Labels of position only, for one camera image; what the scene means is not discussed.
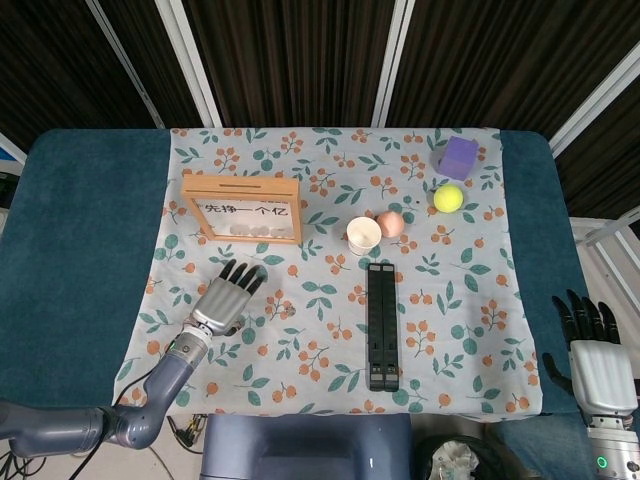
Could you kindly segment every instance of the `floral tablecloth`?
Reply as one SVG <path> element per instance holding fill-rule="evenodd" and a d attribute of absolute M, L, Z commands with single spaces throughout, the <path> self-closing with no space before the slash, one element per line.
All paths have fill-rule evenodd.
<path fill-rule="evenodd" d="M 464 182 L 436 173 L 451 135 L 479 144 Z M 499 131 L 488 129 L 174 129 L 163 217 L 140 313 L 114 392 L 157 363 L 224 263 L 266 267 L 244 328 L 217 338 L 171 413 L 462 414 L 485 421 L 542 406 L 518 294 Z M 297 177 L 299 246 L 208 241 L 180 196 L 185 173 Z M 434 190 L 462 187 L 453 214 Z M 404 233 L 366 257 L 346 224 L 395 210 Z M 366 387 L 366 265 L 396 265 L 400 390 Z M 123 401 L 146 400 L 141 386 Z"/>

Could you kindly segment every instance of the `black cable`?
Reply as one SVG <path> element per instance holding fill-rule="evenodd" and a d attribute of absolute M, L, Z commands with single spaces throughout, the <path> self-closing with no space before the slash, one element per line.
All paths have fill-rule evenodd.
<path fill-rule="evenodd" d="M 134 381 L 132 381 L 126 387 L 124 387 L 120 391 L 120 395 L 118 395 L 118 398 L 116 398 L 116 401 L 113 403 L 112 407 L 116 407 L 120 403 L 120 400 L 122 400 L 122 397 L 124 397 L 124 394 L 127 393 L 127 390 L 129 390 L 133 385 L 138 383 L 140 380 L 143 380 L 143 379 L 147 378 L 149 375 L 151 375 L 151 372 L 153 372 L 155 370 L 155 368 L 156 367 L 154 366 L 147 373 L 145 373 L 141 377 L 136 378 Z M 109 431 L 109 415 L 105 410 L 102 410 L 102 412 L 103 412 L 103 416 L 102 416 L 102 420 L 103 420 L 102 421 L 102 433 L 100 434 L 100 438 L 98 440 L 98 443 L 96 443 L 96 446 L 93 447 L 93 450 L 91 450 L 89 455 L 87 455 L 85 457 L 85 459 L 82 461 L 80 466 L 78 466 L 78 468 L 76 468 L 76 471 L 73 472 L 73 474 L 69 477 L 69 480 L 75 480 L 78 477 L 78 475 L 80 475 L 80 472 L 82 472 L 82 470 L 84 470 L 84 467 L 87 466 L 87 464 L 91 461 L 93 456 L 98 452 L 98 450 L 100 449 L 100 447 L 104 443 L 105 438 L 107 437 L 107 433 Z"/>
<path fill-rule="evenodd" d="M 144 375 L 142 375 L 139 378 L 136 378 L 133 382 L 129 383 L 126 387 L 124 387 L 122 389 L 122 391 L 120 392 L 120 395 L 118 395 L 118 398 L 116 398 L 116 401 L 113 403 L 112 407 L 117 406 L 120 403 L 120 400 L 122 400 L 122 397 L 124 397 L 124 394 L 127 393 L 127 390 L 129 390 L 131 387 L 133 387 L 136 383 L 138 383 L 140 380 L 144 380 L 145 378 L 147 378 L 149 375 L 151 375 L 151 373 L 155 370 L 155 366 L 149 370 L 147 373 L 145 373 Z"/>
<path fill-rule="evenodd" d="M 7 460 L 4 462 L 4 465 L 2 465 L 2 468 L 0 468 L 0 475 L 4 475 L 5 480 L 7 478 L 9 478 L 9 469 L 11 468 L 11 463 L 13 461 L 13 453 L 8 452 L 5 455 L 3 455 L 2 458 L 7 457 Z"/>
<path fill-rule="evenodd" d="M 29 477 L 33 477 L 34 475 L 39 473 L 40 470 L 42 470 L 42 468 L 44 467 L 44 464 L 47 463 L 47 457 L 44 457 L 42 459 L 42 463 L 36 469 L 36 471 L 29 473 L 27 471 L 27 467 L 31 464 L 31 462 L 33 462 L 33 458 L 30 458 L 29 460 L 25 460 L 23 458 L 22 459 L 22 466 L 19 466 L 18 465 L 18 457 L 16 457 L 13 453 L 11 454 L 11 457 L 13 458 L 13 466 L 15 467 L 16 471 L 10 477 L 7 476 L 8 475 L 8 471 L 7 471 L 7 473 L 5 475 L 6 480 L 12 480 L 13 478 L 15 478 L 18 475 L 22 475 L 22 479 L 23 480 L 25 480 L 26 478 L 29 478 Z"/>
<path fill-rule="evenodd" d="M 190 449 L 189 447 L 187 447 L 184 444 L 182 439 L 178 436 L 178 427 L 176 426 L 176 422 L 173 420 L 173 418 L 167 417 L 167 421 L 169 422 L 169 427 L 171 428 L 171 432 L 173 433 L 173 437 L 176 439 L 176 442 L 178 442 L 178 445 L 180 445 L 182 448 L 184 448 L 187 452 L 193 453 L 194 455 L 202 455 L 203 454 L 203 452 L 198 452 L 197 450 L 192 450 L 192 449 Z"/>

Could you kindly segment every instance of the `black robotic finger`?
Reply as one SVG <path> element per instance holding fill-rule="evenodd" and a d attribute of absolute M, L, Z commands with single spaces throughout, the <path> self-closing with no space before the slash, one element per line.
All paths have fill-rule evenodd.
<path fill-rule="evenodd" d="M 258 290 L 258 287 L 262 284 L 262 282 L 264 282 L 264 277 L 260 276 L 256 278 L 253 283 L 247 287 L 247 292 L 249 292 L 249 295 L 253 295 L 254 293 L 256 293 L 256 290 Z"/>
<path fill-rule="evenodd" d="M 564 333 L 564 338 L 567 341 L 567 348 L 571 350 L 571 342 L 578 340 L 578 327 L 576 325 L 576 321 L 574 320 L 573 315 L 571 315 L 571 311 L 562 300 L 555 295 L 551 297 L 551 300 L 560 314 L 562 332 Z"/>
<path fill-rule="evenodd" d="M 547 370 L 551 381 L 569 395 L 573 395 L 573 385 L 571 384 L 571 380 L 560 373 L 560 370 L 556 367 L 556 362 L 553 360 L 550 353 L 545 352 L 542 354 L 542 363 L 544 364 L 544 368 Z"/>
<path fill-rule="evenodd" d="M 580 300 L 580 297 L 578 297 L 573 290 L 567 290 L 567 295 L 569 296 L 573 315 L 578 325 L 578 336 L 580 340 L 593 340 L 593 327 L 591 326 L 591 322 L 589 322 L 589 317 L 582 304 L 582 300 Z"/>
<path fill-rule="evenodd" d="M 604 322 L 604 329 L 606 332 L 607 340 L 611 343 L 620 343 L 620 333 L 618 332 L 618 324 L 616 317 L 606 303 L 598 303 L 598 309 L 602 314 L 602 320 Z"/>
<path fill-rule="evenodd" d="M 607 334 L 604 331 L 604 322 L 602 321 L 600 312 L 598 312 L 598 309 L 588 297 L 582 297 L 582 304 L 587 310 L 587 316 L 593 329 L 593 338 L 601 341 L 606 340 Z"/>
<path fill-rule="evenodd" d="M 235 264 L 236 264 L 236 260 L 234 258 L 229 260 L 227 264 L 224 266 L 224 268 L 222 269 L 222 271 L 220 272 L 220 275 L 218 276 L 223 280 L 226 280 Z"/>
<path fill-rule="evenodd" d="M 256 275 L 258 270 L 260 270 L 260 265 L 255 265 L 251 267 L 249 271 L 244 274 L 244 277 L 242 277 L 242 279 L 238 282 L 238 286 L 240 288 L 244 288 L 247 285 L 249 285 L 249 282 L 251 281 L 251 279 L 253 279 L 253 277 Z"/>
<path fill-rule="evenodd" d="M 236 268 L 236 271 L 231 274 L 231 276 L 229 277 L 229 281 L 231 283 L 238 283 L 238 280 L 240 280 L 240 276 L 242 275 L 242 272 L 245 271 L 247 266 L 248 265 L 246 263 L 241 263 L 240 266 Z"/>

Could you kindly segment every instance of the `white robotic hand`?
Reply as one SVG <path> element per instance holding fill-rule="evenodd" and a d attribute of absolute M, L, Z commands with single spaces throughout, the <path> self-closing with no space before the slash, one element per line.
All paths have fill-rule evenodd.
<path fill-rule="evenodd" d="M 609 307 L 567 291 L 571 310 L 558 297 L 553 303 L 569 349 L 571 380 L 563 377 L 550 354 L 542 356 L 556 384 L 576 398 L 587 425 L 598 478 L 640 478 L 638 437 L 631 413 L 638 407 L 631 362 Z"/>
<path fill-rule="evenodd" d="M 193 307 L 186 323 L 199 330 L 201 336 L 229 336 L 238 331 L 240 313 L 264 281 L 264 277 L 260 275 L 254 280 L 259 266 L 250 268 L 243 276 L 247 264 L 240 264 L 231 273 L 235 264 L 235 259 L 231 259 L 225 265 L 220 275 L 211 282 L 207 292 Z M 193 332 L 193 329 L 187 327 L 185 330 Z"/>

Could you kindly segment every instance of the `purple cube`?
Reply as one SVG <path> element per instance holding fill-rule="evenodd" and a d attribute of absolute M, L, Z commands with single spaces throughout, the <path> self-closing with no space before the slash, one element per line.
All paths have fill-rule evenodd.
<path fill-rule="evenodd" d="M 451 137 L 444 156 L 438 164 L 438 173 L 455 180 L 464 180 L 476 161 L 478 144 L 464 138 Z"/>

